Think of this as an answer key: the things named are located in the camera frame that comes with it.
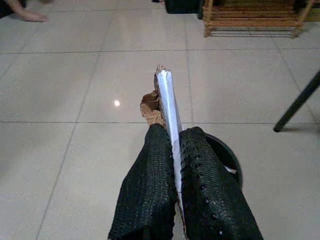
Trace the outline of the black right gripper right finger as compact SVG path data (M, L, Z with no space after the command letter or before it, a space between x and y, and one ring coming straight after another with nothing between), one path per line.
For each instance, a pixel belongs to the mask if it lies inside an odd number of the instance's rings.
M190 240L261 240L254 215L200 127L179 134L181 194Z

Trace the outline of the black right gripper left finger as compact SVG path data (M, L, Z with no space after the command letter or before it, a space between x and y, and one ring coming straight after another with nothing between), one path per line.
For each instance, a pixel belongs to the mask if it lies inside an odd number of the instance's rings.
M155 123L122 182L107 238L171 240L176 202L172 144L165 128Z

